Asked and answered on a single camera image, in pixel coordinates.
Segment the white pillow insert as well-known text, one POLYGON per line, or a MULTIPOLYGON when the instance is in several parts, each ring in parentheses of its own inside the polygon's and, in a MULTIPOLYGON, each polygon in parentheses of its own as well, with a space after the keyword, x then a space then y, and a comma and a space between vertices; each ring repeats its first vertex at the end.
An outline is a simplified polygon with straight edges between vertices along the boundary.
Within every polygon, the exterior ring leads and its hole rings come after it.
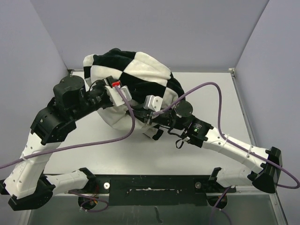
MULTIPOLYGON (((99 109, 97 113, 110 127, 119 131, 128 131, 132 127, 132 118, 127 111, 128 108, 125 105, 121 105, 99 109)), ((134 132, 143 133, 153 140, 158 140, 163 134, 163 130, 148 126, 138 119, 135 119, 134 132)))

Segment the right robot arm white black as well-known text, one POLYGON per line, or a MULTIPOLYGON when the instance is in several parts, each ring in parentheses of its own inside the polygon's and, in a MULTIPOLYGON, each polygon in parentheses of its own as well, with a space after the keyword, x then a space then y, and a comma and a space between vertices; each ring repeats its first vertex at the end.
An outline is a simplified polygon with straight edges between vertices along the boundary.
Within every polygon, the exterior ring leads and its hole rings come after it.
POLYGON ((229 186, 252 185, 265 193, 276 192, 280 176, 280 169, 276 166, 282 166, 278 148, 259 148, 224 135, 216 127, 196 118, 192 112, 192 105, 181 100, 173 109, 160 115, 145 109, 136 111, 134 115, 142 122, 168 128, 171 135, 173 129, 181 130, 180 142, 218 152, 243 165, 241 169, 214 168, 209 179, 211 190, 218 192, 229 186))

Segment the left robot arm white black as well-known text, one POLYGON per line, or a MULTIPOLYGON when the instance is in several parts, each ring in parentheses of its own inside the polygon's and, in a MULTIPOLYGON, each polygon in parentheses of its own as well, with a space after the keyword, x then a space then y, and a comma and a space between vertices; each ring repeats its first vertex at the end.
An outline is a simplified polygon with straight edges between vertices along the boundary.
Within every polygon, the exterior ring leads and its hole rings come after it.
POLYGON ((44 206, 54 195, 70 190, 89 193, 96 186, 96 176, 87 168, 61 175, 45 175, 51 157, 48 150, 58 149, 76 122, 90 113, 112 106, 105 81, 97 80, 87 90, 79 76, 66 76, 53 88, 54 96, 40 110, 30 127, 27 143, 11 174, 0 182, 0 193, 10 195, 14 211, 34 210, 44 206))

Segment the black white checkered pillowcase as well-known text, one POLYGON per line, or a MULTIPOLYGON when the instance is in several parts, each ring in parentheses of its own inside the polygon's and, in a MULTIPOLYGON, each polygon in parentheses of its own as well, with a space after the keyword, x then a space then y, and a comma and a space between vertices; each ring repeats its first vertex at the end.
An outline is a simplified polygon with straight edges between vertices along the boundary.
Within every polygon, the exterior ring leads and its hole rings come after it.
POLYGON ((147 95, 160 96, 166 108, 185 92, 170 69, 144 52, 111 49, 103 55, 90 54, 83 60, 87 85, 112 76, 126 85, 132 106, 143 104, 147 95))

